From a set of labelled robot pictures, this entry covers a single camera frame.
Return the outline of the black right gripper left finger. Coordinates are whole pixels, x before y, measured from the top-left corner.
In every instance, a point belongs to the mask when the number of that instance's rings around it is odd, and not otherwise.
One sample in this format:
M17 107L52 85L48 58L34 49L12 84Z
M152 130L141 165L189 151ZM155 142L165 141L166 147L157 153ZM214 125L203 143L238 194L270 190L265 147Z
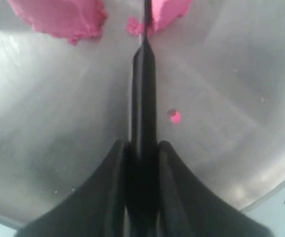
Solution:
M95 172L64 201L21 228L18 237L122 237L124 143L116 141Z

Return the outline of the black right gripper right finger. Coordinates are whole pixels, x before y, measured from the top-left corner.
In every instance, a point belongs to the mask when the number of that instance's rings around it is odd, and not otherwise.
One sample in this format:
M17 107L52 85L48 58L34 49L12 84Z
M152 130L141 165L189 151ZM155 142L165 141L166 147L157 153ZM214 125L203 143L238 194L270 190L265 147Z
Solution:
M159 143L160 213L165 237L272 237L210 191L169 142Z

